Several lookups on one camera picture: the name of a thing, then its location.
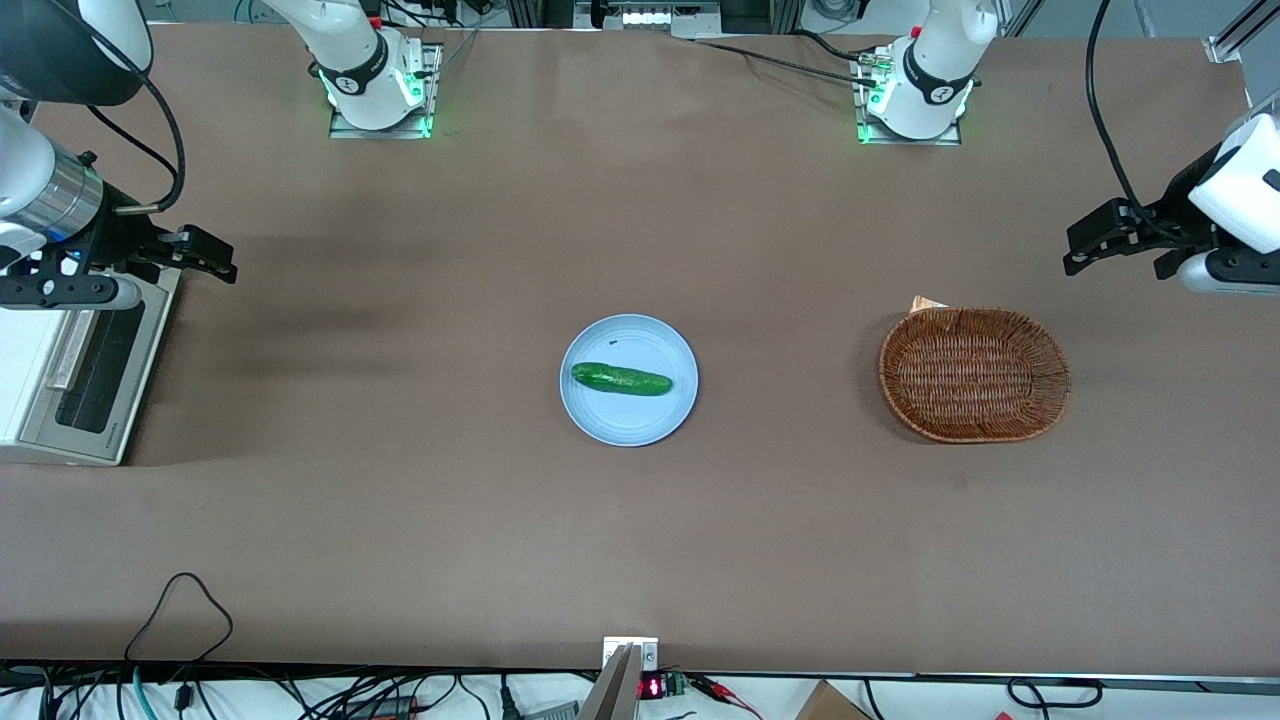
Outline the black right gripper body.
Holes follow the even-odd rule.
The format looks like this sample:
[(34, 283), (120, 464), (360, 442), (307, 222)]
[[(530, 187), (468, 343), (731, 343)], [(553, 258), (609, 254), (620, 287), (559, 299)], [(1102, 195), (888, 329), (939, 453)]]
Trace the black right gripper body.
[(170, 234), (148, 217), (118, 214), (116, 204), (104, 200), (91, 223), (78, 233), (78, 263), (81, 268), (95, 270), (120, 263), (192, 268)]

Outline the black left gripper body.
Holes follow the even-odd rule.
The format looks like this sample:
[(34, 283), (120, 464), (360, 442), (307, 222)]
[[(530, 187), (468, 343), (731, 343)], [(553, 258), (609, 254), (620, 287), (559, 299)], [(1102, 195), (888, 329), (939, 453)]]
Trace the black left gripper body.
[(1190, 201), (1192, 190), (1208, 173), (1219, 150), (1215, 145), (1201, 154), (1170, 179), (1157, 201), (1143, 208), (1146, 219), (1138, 238), (1147, 249), (1165, 250), (1153, 261), (1160, 281), (1174, 278), (1184, 266), (1189, 266), (1183, 274), (1185, 281), (1222, 279), (1221, 261), (1213, 259), (1222, 233), (1219, 224)]

